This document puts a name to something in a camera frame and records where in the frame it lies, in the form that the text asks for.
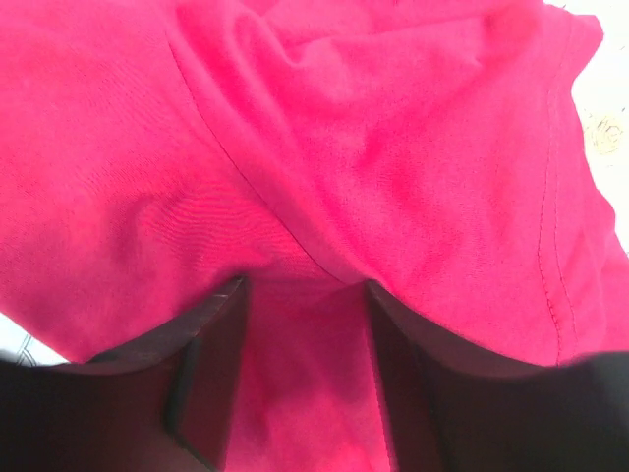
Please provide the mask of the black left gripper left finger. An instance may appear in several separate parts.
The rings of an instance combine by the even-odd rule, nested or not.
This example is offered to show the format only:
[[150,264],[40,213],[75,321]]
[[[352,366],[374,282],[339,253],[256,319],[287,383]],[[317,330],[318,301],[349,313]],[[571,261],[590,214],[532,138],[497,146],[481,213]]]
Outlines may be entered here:
[[5,471],[220,471],[246,325],[236,277],[83,364],[1,364]]

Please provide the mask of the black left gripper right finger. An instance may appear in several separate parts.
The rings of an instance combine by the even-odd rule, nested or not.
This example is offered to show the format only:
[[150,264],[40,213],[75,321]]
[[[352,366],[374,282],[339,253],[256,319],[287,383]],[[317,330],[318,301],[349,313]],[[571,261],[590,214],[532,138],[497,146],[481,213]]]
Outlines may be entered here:
[[624,471],[628,356],[523,363],[366,288],[389,461],[397,471]]

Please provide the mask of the pink t shirt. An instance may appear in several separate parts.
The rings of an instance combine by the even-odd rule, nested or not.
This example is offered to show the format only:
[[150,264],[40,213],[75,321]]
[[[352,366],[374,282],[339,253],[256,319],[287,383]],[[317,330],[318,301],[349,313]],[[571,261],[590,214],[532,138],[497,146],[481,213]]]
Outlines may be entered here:
[[553,366],[628,346],[628,259],[542,1],[5,1],[1,310],[72,361],[252,284],[231,471],[385,471],[373,279]]

